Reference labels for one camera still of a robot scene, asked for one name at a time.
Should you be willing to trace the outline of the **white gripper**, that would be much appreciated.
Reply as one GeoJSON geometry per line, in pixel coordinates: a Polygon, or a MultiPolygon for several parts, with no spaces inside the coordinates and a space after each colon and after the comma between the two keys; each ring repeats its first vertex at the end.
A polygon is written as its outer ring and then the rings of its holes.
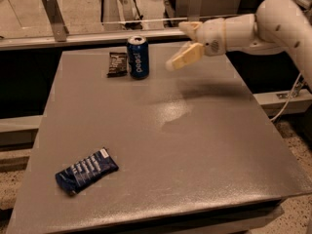
{"type": "Polygon", "coordinates": [[[200,21],[183,21],[178,24],[181,32],[191,40],[199,43],[186,42],[177,53],[166,61],[170,71],[178,70],[206,56],[221,56],[226,51],[225,19],[211,19],[203,24],[200,21]]]}

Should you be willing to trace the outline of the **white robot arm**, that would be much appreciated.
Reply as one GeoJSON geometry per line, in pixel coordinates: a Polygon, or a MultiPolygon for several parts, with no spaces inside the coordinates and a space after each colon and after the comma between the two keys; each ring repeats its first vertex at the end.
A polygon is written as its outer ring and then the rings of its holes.
{"type": "Polygon", "coordinates": [[[254,14],[205,22],[183,21],[178,29],[190,38],[167,62],[170,70],[202,56],[240,51],[250,55],[286,52],[312,87],[312,25],[293,0],[264,0],[254,14]]]}

